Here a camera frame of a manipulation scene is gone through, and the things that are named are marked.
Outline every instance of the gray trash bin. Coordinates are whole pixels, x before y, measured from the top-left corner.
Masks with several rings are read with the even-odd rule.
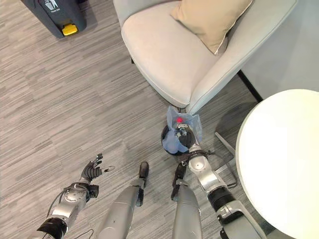
[[[56,37],[83,31],[86,20],[79,8],[80,0],[21,0]]]

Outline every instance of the red object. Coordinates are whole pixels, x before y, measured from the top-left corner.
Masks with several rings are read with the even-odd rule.
[[[176,119],[176,122],[177,122],[177,123],[183,123],[183,118],[182,118],[182,117],[178,117],[178,118]]]

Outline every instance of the beige pillow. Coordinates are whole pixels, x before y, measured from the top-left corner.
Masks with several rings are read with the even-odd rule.
[[[253,0],[182,0],[171,12],[175,20],[196,34],[218,54],[226,33]]]

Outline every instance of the trash bin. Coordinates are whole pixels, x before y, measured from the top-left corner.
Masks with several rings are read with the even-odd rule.
[[[79,0],[21,1],[58,38],[86,28],[86,20],[80,10]]]

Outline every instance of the white round table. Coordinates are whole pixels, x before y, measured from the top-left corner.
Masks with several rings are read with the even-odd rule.
[[[239,131],[236,164],[265,220],[293,238],[319,238],[318,92],[288,90],[259,103]]]

